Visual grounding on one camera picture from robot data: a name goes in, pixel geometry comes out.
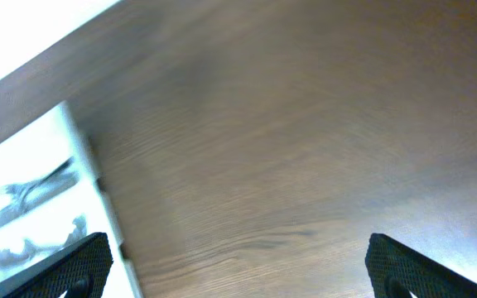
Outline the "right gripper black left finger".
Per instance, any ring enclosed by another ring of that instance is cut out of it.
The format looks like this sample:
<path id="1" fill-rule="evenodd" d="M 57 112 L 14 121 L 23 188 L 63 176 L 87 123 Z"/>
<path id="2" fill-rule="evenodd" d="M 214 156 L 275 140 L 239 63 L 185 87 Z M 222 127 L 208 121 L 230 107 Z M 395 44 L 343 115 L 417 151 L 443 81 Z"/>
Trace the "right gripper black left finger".
<path id="1" fill-rule="evenodd" d="M 2 298 L 101 298 L 113 265 L 106 233 L 92 233 L 0 282 Z"/>

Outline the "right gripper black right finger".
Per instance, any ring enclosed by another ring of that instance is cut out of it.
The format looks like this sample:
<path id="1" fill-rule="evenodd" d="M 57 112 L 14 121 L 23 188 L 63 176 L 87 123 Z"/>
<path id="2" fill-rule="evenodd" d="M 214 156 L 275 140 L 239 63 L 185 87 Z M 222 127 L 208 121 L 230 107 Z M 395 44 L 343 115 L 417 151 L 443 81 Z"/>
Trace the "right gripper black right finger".
<path id="1" fill-rule="evenodd" d="M 477 283 L 383 233 L 373 233 L 364 259 L 376 298 L 477 297 Z"/>

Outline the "large silver spoon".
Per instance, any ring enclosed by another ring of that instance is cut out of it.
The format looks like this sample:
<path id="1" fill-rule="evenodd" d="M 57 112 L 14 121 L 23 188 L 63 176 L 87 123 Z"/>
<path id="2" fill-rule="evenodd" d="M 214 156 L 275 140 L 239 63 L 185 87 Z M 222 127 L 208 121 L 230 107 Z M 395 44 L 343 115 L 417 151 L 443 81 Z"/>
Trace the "large silver spoon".
<path id="1" fill-rule="evenodd" d="M 29 238 L 23 240 L 22 250 L 15 252 L 10 248 L 0 250 L 0 270 L 11 267 L 20 266 L 25 262 L 30 261 L 38 253 L 42 252 L 57 252 L 62 249 L 61 245 L 36 245 Z"/>
<path id="2" fill-rule="evenodd" d="M 67 239 L 63 244 L 64 247 L 79 241 L 81 238 L 84 238 L 87 235 L 87 222 L 86 217 L 83 214 L 74 218 L 72 224 L 74 229 L 68 234 Z"/>

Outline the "silver fork dark handle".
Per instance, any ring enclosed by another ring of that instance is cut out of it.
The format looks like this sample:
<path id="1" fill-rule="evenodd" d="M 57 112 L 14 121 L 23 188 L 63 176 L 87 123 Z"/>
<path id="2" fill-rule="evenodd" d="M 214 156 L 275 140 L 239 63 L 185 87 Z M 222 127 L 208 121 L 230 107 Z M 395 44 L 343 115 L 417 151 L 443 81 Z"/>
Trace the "silver fork dark handle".
<path id="1" fill-rule="evenodd" d="M 20 208 L 33 209 L 68 190 L 79 181 L 73 157 L 64 161 L 51 173 L 28 182 L 4 185 L 2 192 L 12 197 Z"/>

